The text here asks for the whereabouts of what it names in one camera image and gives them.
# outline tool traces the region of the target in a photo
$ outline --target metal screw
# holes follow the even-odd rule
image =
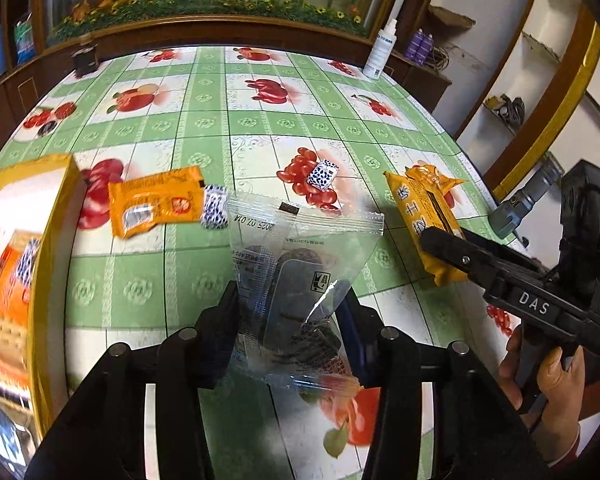
[[[115,343],[110,346],[109,354],[113,357],[120,357],[127,350],[127,346],[124,343]]]
[[[198,337],[198,331],[195,328],[187,326],[186,328],[180,330],[180,332],[178,333],[178,337],[183,341],[188,341],[189,339]]]
[[[398,339],[400,332],[398,332],[398,329],[394,328],[393,326],[385,326],[380,331],[380,335],[382,337],[384,337],[385,339],[393,340],[393,339]]]
[[[453,341],[451,343],[451,348],[455,353],[460,355],[465,355],[469,353],[469,347],[464,341]]]

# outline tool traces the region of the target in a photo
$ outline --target hand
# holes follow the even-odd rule
[[[516,327],[507,342],[507,355],[498,367],[496,380],[507,398],[518,409],[522,405],[522,393],[514,381],[520,347],[522,345],[522,325]],[[578,437],[578,418],[584,393],[584,353],[578,346],[571,365],[562,369],[560,358],[562,349],[554,348],[544,358],[538,370],[538,387],[547,398],[547,406],[542,412],[542,420],[533,432],[538,451],[546,462],[553,462],[565,455]],[[538,414],[521,415],[527,427],[531,427]]]

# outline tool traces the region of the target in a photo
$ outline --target spray bottle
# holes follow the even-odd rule
[[[411,60],[415,59],[416,53],[422,44],[422,40],[424,40],[424,32],[419,28],[411,37],[407,50],[404,51],[404,57]]]
[[[376,41],[362,70],[362,73],[370,79],[380,79],[382,70],[394,49],[395,25],[395,18],[392,18],[384,26],[384,29],[378,30]]]

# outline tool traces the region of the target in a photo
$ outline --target purple bottle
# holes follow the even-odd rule
[[[433,49],[433,36],[431,34],[429,34],[428,36],[425,36],[424,38],[422,38],[422,43],[418,47],[418,50],[416,52],[416,57],[413,60],[419,65],[424,65],[424,62],[427,59],[429,52],[432,51],[432,49]]]
[[[416,52],[418,51],[418,47],[424,40],[424,33],[421,28],[419,28],[416,33],[411,37],[411,41],[407,46],[407,50],[404,51],[404,57],[407,59],[414,59],[416,57]]]

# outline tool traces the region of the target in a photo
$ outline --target orange snack package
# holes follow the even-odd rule
[[[0,386],[28,397],[26,338],[40,235],[16,231],[0,254]]]
[[[442,193],[442,196],[445,196],[453,187],[464,182],[464,180],[460,180],[459,178],[449,178],[440,173],[437,167],[432,164],[426,164],[422,160],[419,160],[415,166],[404,169],[407,176],[421,182],[426,181],[430,185],[436,186],[440,190],[440,193]]]
[[[109,212],[114,236],[129,238],[158,224],[197,222],[205,181],[191,166],[126,182],[109,182]]]
[[[466,280],[464,272],[431,256],[420,247],[420,234],[427,227],[437,227],[461,238],[463,235],[440,187],[428,178],[411,176],[412,170],[413,168],[407,170],[406,176],[385,171],[384,176],[422,260],[422,265],[429,274],[433,274],[437,286]],[[421,175],[418,170],[415,171],[417,176]]]

